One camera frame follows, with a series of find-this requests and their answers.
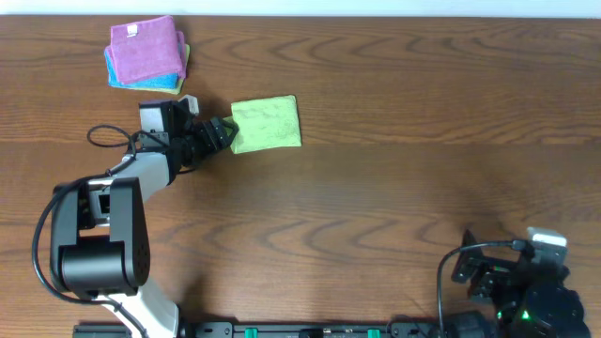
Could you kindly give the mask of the green microfiber cloth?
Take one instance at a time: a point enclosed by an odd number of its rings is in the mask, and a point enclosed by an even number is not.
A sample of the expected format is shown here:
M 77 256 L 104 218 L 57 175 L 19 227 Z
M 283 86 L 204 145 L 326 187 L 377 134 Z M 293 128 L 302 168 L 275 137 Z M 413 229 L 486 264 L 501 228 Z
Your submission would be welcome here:
M 239 128 L 230 146 L 234 154 L 302 145 L 294 95 L 233 102 L 225 120 Z

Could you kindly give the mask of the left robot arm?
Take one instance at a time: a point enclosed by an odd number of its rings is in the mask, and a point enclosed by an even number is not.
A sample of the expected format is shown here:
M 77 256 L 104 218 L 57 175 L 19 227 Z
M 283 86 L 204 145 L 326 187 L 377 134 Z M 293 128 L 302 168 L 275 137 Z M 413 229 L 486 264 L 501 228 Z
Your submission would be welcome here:
M 144 102 L 140 130 L 124 136 L 121 162 L 56 186 L 39 223 L 51 225 L 44 285 L 71 303 L 102 306 L 127 337 L 193 337 L 193 326 L 150 277 L 147 199 L 230 147 L 238 126 L 199 119 L 192 97 Z

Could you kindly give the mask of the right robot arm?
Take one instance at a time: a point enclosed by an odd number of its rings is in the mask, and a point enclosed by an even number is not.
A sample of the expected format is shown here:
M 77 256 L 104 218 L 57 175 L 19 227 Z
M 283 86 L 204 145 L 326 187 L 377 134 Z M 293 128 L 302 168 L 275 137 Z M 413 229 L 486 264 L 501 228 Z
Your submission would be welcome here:
M 479 242 L 464 232 L 461 245 L 448 252 L 437 270 L 438 325 L 431 337 L 589 337 L 578 292 L 565 287 L 567 239 L 530 227 L 526 239 Z M 468 298 L 490 304 L 495 317 L 477 311 L 443 315 L 442 272 L 458 256 L 451 279 L 468 283 Z

